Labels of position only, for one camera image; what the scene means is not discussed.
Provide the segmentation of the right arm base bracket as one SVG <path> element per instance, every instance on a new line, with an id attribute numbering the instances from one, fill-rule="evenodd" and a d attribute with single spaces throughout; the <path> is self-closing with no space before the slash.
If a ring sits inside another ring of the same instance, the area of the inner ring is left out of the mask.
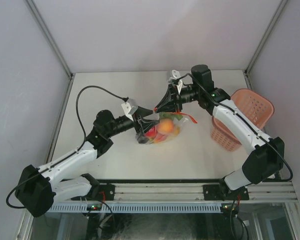
<path id="1" fill-rule="evenodd" d="M 217 184 L 203 185 L 204 200 L 206 201 L 229 201 L 241 198 L 241 200 L 248 201 L 250 199 L 248 190 L 242 186 L 236 190 L 230 190 L 225 183 L 225 178 L 219 180 Z"/>

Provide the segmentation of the yellow fake lemon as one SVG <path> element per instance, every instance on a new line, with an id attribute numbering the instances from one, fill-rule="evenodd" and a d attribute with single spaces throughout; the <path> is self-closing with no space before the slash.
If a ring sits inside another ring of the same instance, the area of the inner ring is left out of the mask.
<path id="1" fill-rule="evenodd" d="M 173 135 L 174 137 L 176 137 L 176 136 L 179 135 L 180 131 L 181 131 L 181 128 L 180 128 L 179 126 L 176 126 L 176 127 L 174 127 L 174 130 L 173 130 L 173 132 L 172 132 L 172 135 Z"/>

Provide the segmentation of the green fake leafy vegetable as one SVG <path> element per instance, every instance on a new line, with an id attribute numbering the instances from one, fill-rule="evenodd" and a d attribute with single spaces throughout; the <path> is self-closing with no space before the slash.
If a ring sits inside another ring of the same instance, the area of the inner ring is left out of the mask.
<path id="1" fill-rule="evenodd" d="M 183 118 L 183 116 L 179 113 L 173 113 L 173 112 L 160 112 L 159 113 L 159 119 L 170 119 L 172 121 L 177 120 L 180 121 Z"/>

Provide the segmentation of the aluminium frame post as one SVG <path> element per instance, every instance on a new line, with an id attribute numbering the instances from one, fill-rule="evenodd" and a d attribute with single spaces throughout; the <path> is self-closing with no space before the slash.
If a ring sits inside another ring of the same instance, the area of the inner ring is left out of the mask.
<path id="1" fill-rule="evenodd" d="M 55 54 L 58 62 L 61 64 L 65 74 L 67 75 L 68 79 L 71 80 L 73 77 L 73 73 L 70 70 L 63 54 L 61 53 L 56 41 L 54 40 L 45 20 L 42 17 L 37 5 L 33 0 L 24 0 L 25 5 L 27 6 L 29 12 L 31 13 L 34 21 L 38 25 L 39 30 L 43 34 L 44 38 L 46 39 L 48 45 L 50 46 L 51 50 Z"/>
<path id="2" fill-rule="evenodd" d="M 244 71 L 246 76 L 250 75 L 256 61 L 258 60 L 263 48 L 265 47 L 265 45 L 266 45 L 267 41 L 269 40 L 272 32 L 274 31 L 275 27 L 277 26 L 277 24 L 278 24 L 280 18 L 282 17 L 282 15 L 283 15 L 287 5 L 289 4 L 289 2 L 290 2 L 289 0 L 281 0 L 279 2 L 279 5 L 278 5 L 277 9 L 275 10 L 275 12 L 274 12 L 269 24 L 268 24 L 263 36 L 262 36 L 262 38 L 261 38 L 261 40 L 260 40 L 260 42 L 259 42 L 259 44 L 256 48 L 256 50 L 253 53 L 253 56 L 252 56 L 251 60 L 249 61 L 248 65 L 247 65 L 247 67 Z"/>

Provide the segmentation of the red fake tomato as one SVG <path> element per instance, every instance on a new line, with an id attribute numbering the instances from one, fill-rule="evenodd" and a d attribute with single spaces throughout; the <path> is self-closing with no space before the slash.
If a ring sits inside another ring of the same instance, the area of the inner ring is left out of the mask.
<path id="1" fill-rule="evenodd" d="M 158 133 L 156 127 L 152 127 L 145 136 L 154 144 L 163 142 L 166 139 L 166 135 Z"/>

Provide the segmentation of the aluminium frame post right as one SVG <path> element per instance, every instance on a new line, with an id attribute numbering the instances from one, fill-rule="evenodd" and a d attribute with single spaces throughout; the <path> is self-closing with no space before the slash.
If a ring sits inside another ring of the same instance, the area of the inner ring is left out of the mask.
<path id="1" fill-rule="evenodd" d="M 260 40 L 260 42 L 259 42 L 259 44 L 256 48 L 256 50 L 253 53 L 253 56 L 252 56 L 251 60 L 249 61 L 248 65 L 247 65 L 247 67 L 244 71 L 246 76 L 250 75 L 256 61 L 258 60 L 263 48 L 265 47 L 265 45 L 266 45 L 267 41 L 269 40 L 272 32 L 274 31 L 275 27 L 277 26 L 277 24 L 278 24 L 280 18 L 282 17 L 282 15 L 283 15 L 287 5 L 289 4 L 289 2 L 290 2 L 289 0 L 281 0 L 279 2 L 279 5 L 278 5 L 277 9 L 275 10 L 275 12 L 274 12 L 269 24 L 268 24 L 263 36 L 262 36 L 262 38 L 261 38 L 261 40 Z"/>

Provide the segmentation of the pink plastic basket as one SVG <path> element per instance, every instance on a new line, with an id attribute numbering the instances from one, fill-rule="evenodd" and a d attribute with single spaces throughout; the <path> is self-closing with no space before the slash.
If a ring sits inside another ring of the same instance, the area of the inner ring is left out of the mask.
<path id="1" fill-rule="evenodd" d="M 250 89 L 239 89 L 212 111 L 212 139 L 233 152 L 242 146 L 247 154 L 262 146 L 270 136 L 262 131 L 274 114 L 273 104 Z"/>

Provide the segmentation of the aluminium frame post left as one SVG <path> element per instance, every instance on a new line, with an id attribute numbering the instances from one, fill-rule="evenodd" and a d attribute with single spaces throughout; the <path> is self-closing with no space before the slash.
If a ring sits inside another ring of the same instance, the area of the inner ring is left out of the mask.
<path id="1" fill-rule="evenodd" d="M 45 20 L 42 17 L 37 5 L 33 0 L 24 0 L 25 5 L 27 6 L 29 12 L 31 13 L 34 21 L 38 25 L 39 30 L 43 34 L 44 38 L 46 39 L 48 45 L 50 46 L 51 50 L 55 54 L 58 62 L 61 64 L 65 74 L 67 75 L 68 79 L 71 80 L 73 77 L 73 73 L 70 70 L 63 54 L 61 53 L 56 41 L 54 40 Z"/>

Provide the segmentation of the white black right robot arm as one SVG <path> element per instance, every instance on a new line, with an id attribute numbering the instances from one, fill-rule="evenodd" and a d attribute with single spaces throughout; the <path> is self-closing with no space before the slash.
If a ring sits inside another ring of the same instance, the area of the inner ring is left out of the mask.
<path id="1" fill-rule="evenodd" d="M 241 187 L 272 181 L 270 177 L 283 168 L 286 163 L 283 140 L 272 138 L 255 126 L 223 89 L 215 87 L 207 65 L 196 65 L 185 75 L 171 70 L 167 82 L 167 91 L 155 106 L 155 112 L 180 113 L 183 104 L 197 101 L 234 134 L 248 154 L 241 168 L 220 180 L 222 198 L 232 199 Z"/>

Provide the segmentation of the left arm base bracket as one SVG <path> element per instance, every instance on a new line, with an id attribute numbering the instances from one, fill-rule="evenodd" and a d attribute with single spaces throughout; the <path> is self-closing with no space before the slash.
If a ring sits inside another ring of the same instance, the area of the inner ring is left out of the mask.
<path id="1" fill-rule="evenodd" d="M 103 202 L 114 200 L 115 185 L 104 182 L 101 183 L 88 173 L 82 174 L 81 177 L 88 180 L 91 188 L 86 195 L 76 196 L 71 198 L 71 200 L 102 200 Z"/>

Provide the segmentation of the aluminium mounting rail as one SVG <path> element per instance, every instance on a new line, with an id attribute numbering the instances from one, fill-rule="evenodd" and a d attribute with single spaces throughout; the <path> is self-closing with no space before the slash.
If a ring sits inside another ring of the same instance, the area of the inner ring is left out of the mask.
<path id="1" fill-rule="evenodd" d="M 110 183 L 115 185 L 114 202 L 205 202 L 203 185 L 214 183 Z M 298 200 L 289 182 L 266 182 L 246 187 L 254 203 L 285 203 Z"/>

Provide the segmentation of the dark fake avocado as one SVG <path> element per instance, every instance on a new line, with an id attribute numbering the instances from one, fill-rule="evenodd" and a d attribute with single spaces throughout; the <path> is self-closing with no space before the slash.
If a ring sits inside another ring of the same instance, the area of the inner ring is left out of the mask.
<path id="1" fill-rule="evenodd" d="M 137 140 L 137 142 L 138 142 L 139 144 L 144 145 L 144 144 L 148 143 L 149 138 L 146 137 L 146 136 L 144 136 L 144 135 L 142 135 L 142 134 L 137 134 L 137 135 L 136 135 L 136 140 Z"/>

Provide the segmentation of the clear zip top bag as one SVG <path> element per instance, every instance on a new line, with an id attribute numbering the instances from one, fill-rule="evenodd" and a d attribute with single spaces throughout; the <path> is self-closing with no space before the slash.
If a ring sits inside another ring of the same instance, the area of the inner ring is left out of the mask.
<path id="1" fill-rule="evenodd" d="M 186 123 L 198 122 L 189 114 L 178 112 L 152 113 L 136 120 L 136 140 L 142 145 L 160 144 L 176 138 Z"/>

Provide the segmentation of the orange fake peach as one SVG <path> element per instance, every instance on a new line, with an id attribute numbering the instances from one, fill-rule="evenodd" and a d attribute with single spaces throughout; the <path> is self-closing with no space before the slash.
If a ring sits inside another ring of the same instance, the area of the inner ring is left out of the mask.
<path id="1" fill-rule="evenodd" d="M 169 134 L 174 130 L 174 122 L 170 119 L 162 119 L 160 123 L 156 125 L 156 130 L 160 134 Z"/>

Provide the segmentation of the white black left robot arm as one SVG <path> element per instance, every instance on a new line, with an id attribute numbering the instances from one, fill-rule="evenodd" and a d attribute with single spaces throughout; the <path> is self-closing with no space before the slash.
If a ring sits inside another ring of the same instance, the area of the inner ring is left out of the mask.
<path id="1" fill-rule="evenodd" d="M 82 165 L 104 155 L 113 145 L 111 137 L 131 128 L 143 132 L 143 123 L 152 114 L 152 110 L 140 106 L 133 114 L 118 118 L 109 110 L 100 111 L 91 132 L 84 136 L 78 148 L 38 168 L 30 164 L 23 169 L 14 191 L 15 197 L 35 218 L 44 215 L 53 204 L 73 197 L 96 199 L 99 187 L 94 177 L 88 173 L 71 180 L 67 177 Z"/>

